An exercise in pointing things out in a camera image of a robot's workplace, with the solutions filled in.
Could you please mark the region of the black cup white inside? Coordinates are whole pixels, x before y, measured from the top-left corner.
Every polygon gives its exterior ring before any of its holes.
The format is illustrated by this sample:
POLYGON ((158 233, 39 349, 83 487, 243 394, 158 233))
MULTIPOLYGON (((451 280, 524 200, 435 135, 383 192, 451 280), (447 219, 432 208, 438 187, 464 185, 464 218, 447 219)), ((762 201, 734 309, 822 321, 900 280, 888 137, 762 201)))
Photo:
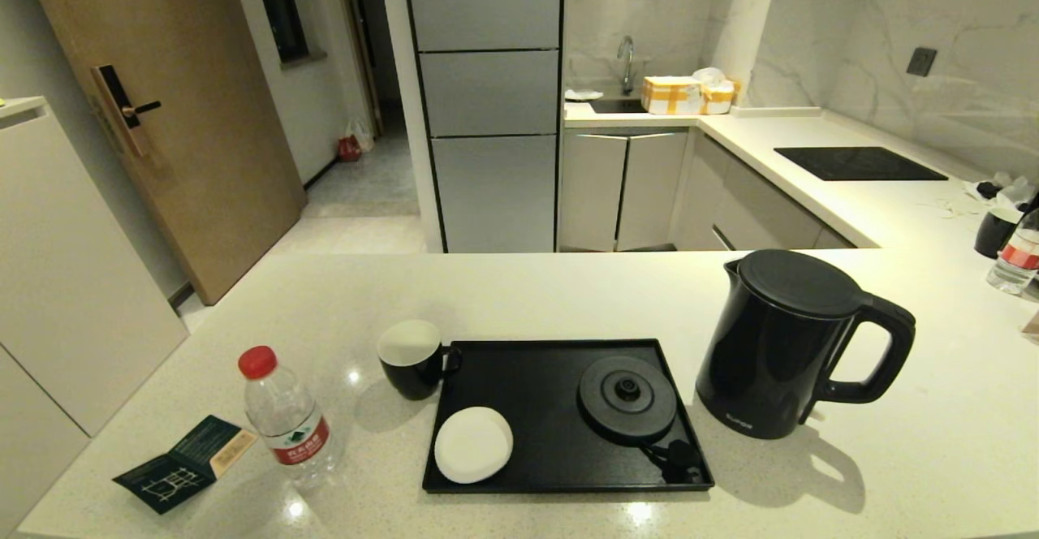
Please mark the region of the black cup white inside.
POLYGON ((437 326, 418 318, 387 329, 376 354, 390 384, 411 401, 429 398, 443 377, 463 365, 463 351, 443 343, 437 326))

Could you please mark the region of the black electric kettle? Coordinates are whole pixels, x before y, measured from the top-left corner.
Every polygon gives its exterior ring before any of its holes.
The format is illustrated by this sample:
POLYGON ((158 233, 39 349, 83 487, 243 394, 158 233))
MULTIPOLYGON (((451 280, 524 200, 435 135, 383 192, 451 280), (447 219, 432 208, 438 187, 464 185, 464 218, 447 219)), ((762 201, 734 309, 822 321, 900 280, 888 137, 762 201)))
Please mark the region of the black electric kettle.
POLYGON ((730 292, 696 392, 735 432, 780 439, 805 424, 817 402, 872 403, 897 379, 916 339, 916 318, 862 290, 816 257, 762 249, 723 266, 730 292), (860 325, 886 330, 883 357, 860 382, 832 375, 860 325))

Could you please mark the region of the water bottle with red cap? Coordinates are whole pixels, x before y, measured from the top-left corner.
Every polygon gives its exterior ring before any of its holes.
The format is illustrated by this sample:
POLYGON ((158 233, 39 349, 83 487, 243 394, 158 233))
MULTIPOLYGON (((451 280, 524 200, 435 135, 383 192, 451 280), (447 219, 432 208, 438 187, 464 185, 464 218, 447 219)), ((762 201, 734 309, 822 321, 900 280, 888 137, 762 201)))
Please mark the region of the water bottle with red cap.
POLYGON ((337 467, 342 439, 304 380, 268 346, 250 347, 237 366, 245 380, 245 416, 282 470, 301 490, 326 482, 337 467))

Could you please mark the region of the black round kettle base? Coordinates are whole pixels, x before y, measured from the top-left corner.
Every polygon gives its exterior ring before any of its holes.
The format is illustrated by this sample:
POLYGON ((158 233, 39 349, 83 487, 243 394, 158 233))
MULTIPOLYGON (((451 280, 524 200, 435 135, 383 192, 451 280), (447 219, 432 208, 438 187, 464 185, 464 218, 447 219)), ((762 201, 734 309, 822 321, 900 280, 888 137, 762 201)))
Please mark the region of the black round kettle base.
POLYGON ((664 373, 628 356, 588 365, 576 402, 591 427, 618 443, 656 442, 678 416, 678 395, 664 373))

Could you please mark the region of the grey lower cabinet door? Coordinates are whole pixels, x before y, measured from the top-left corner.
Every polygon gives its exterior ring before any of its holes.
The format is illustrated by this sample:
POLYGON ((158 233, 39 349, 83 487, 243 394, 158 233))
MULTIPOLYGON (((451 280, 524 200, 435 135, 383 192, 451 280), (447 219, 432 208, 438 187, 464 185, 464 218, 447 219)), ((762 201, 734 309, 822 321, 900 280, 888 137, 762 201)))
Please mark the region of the grey lower cabinet door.
POLYGON ((619 251, 668 242, 687 139, 686 131, 656 132, 628 139, 617 236, 619 251))
POLYGON ((627 137, 564 136, 559 190, 560 246, 612 252, 627 165, 627 137))

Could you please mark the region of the tall grey cabinet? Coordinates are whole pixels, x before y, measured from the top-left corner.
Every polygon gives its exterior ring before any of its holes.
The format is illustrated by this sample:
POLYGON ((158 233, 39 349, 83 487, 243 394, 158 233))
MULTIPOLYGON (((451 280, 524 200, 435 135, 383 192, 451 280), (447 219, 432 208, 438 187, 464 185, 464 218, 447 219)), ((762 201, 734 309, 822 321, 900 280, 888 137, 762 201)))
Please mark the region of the tall grey cabinet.
POLYGON ((407 0, 444 248, 555 249, 563 0, 407 0))

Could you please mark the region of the white round saucer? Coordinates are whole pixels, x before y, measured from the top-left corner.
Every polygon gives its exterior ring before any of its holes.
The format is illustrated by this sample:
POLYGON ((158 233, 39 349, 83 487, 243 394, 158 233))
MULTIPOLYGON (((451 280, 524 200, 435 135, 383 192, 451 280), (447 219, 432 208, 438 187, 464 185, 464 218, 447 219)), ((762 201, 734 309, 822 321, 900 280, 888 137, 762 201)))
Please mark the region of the white round saucer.
POLYGON ((477 406, 446 417, 433 442, 434 462, 450 482, 474 484, 504 468, 515 449, 508 421, 477 406))

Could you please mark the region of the large yellow taped cardboard box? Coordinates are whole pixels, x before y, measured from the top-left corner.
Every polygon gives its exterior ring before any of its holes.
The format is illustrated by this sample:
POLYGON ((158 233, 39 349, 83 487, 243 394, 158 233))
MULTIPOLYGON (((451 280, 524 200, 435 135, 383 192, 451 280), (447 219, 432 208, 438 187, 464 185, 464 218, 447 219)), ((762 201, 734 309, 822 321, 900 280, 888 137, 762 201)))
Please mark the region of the large yellow taped cardboard box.
POLYGON ((640 101, 656 116, 698 116, 704 106, 701 81, 691 76, 646 76, 640 101))

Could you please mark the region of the black rectangular tray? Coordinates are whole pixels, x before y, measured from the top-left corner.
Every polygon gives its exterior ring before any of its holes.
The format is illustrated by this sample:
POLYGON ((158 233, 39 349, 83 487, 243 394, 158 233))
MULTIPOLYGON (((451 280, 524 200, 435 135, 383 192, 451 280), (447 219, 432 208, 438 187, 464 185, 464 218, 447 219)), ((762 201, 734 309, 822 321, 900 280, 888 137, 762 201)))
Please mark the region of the black rectangular tray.
POLYGON ((678 387, 654 338, 578 340, 456 340, 460 369, 445 376, 433 432, 446 417, 483 406, 501 413, 515 436, 508 463, 474 484, 448 481, 428 451, 422 481, 428 494, 595 494, 595 492, 705 491, 715 477, 680 398, 678 387), (618 443, 583 417, 576 388, 597 359, 628 356, 652 363, 678 395, 678 416, 656 442, 618 443), (682 439, 698 451, 701 483, 668 483, 639 450, 682 439))

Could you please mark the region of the grey drawer cabinet front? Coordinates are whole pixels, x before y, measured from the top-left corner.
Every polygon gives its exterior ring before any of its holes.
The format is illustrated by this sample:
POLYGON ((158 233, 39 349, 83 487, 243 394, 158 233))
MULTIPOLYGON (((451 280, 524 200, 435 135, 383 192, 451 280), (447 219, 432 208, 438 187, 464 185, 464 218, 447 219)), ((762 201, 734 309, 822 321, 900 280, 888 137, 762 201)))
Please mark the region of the grey drawer cabinet front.
POLYGON ((701 132, 683 161, 669 239, 680 251, 854 248, 701 132))

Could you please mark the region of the small yellow taped cardboard box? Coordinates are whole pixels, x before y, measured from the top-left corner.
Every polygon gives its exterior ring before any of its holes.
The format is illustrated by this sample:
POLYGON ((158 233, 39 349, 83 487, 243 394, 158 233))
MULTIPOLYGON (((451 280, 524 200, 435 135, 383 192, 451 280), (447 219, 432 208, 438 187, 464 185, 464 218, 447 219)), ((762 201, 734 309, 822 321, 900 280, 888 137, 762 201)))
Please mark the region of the small yellow taped cardboard box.
POLYGON ((727 114, 732 103, 741 92, 739 81, 721 80, 717 83, 701 83, 701 116, 718 116, 727 114))

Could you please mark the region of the dark narrow window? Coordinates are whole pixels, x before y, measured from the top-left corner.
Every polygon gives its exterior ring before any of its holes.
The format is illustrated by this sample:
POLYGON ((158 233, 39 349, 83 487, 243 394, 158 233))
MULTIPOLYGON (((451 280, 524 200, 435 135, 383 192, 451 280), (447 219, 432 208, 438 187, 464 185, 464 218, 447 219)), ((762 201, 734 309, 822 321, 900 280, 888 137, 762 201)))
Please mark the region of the dark narrow window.
POLYGON ((262 0, 283 68, 325 57, 317 25, 317 0, 262 0))

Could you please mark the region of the brown wooden door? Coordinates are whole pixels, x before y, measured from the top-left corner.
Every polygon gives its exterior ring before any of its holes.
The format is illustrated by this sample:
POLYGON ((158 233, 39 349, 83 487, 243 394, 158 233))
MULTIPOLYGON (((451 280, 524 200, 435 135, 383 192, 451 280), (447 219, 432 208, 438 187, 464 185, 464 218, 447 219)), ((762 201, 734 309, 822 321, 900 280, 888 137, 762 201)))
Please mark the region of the brown wooden door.
POLYGON ((216 304, 300 220, 304 188, 241 0, 39 0, 119 162, 201 301, 216 304), (90 68, 111 64, 152 144, 115 135, 90 68))

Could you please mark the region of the black induction cooktop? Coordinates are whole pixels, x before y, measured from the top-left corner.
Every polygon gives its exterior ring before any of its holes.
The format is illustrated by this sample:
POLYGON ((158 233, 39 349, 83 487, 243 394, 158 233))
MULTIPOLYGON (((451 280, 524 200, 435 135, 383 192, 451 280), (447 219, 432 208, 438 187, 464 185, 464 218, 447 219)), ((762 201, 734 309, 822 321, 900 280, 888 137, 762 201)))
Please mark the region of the black induction cooktop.
POLYGON ((851 181, 945 181, 920 162, 879 146, 785 147, 776 154, 828 183, 851 181))

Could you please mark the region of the dark green folded leaflet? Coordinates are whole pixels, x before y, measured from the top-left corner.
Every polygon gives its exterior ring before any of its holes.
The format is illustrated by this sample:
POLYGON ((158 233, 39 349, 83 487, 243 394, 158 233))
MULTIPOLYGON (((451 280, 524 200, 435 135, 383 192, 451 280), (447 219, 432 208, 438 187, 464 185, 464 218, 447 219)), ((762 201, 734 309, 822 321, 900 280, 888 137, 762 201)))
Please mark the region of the dark green folded leaflet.
POLYGON ((227 475, 256 441, 249 429, 222 417, 206 416, 169 451, 122 473, 112 482, 163 515, 227 475))

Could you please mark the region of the black gold door lock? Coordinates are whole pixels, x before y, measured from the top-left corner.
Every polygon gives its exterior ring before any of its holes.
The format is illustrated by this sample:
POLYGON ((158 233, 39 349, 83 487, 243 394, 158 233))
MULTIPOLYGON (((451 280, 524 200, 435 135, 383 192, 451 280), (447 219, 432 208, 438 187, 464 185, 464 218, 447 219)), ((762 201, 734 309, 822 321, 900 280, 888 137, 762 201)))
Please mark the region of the black gold door lock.
POLYGON ((119 74, 114 65, 90 68, 90 75, 101 95, 101 103, 114 125, 116 139, 133 157, 148 157, 153 150, 141 115, 160 109, 162 102, 153 100, 134 106, 119 81, 119 74))

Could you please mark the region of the white side cabinet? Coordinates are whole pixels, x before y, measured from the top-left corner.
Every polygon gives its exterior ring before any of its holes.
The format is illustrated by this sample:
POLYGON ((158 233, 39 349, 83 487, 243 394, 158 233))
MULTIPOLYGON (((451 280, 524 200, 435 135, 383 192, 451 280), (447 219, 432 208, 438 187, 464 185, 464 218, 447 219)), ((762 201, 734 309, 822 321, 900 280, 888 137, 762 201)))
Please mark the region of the white side cabinet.
POLYGON ((188 335, 43 97, 0 106, 0 537, 188 335))

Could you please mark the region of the black mug white rim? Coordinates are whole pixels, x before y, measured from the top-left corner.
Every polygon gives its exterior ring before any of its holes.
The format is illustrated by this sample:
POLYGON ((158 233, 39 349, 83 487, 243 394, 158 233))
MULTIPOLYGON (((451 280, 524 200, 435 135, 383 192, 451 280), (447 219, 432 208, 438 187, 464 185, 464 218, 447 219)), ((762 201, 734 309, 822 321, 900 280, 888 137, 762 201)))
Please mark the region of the black mug white rim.
POLYGON ((997 258, 1022 217, 1018 209, 994 207, 988 210, 977 228, 973 250, 982 257, 997 258))

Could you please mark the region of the crumpled white tissue pile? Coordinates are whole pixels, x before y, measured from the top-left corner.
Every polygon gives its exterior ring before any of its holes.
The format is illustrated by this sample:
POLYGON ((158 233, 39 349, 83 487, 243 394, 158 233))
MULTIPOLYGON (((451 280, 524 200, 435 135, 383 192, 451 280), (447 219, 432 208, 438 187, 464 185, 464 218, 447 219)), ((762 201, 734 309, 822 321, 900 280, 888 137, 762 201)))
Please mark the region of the crumpled white tissue pile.
POLYGON ((1039 196, 1039 183, 1027 176, 1013 177, 1003 170, 980 181, 961 181, 961 188, 985 209, 1028 211, 1028 204, 1039 196))

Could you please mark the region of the clear bottle with red label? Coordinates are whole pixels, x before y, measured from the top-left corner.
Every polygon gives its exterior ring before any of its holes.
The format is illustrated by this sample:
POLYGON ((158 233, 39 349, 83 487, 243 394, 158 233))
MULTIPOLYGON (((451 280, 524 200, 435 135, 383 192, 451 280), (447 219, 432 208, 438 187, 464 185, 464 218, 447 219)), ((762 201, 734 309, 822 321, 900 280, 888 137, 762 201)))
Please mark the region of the clear bottle with red label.
POLYGON ((1028 211, 998 251, 986 282, 1019 295, 1039 273, 1039 207, 1028 211))

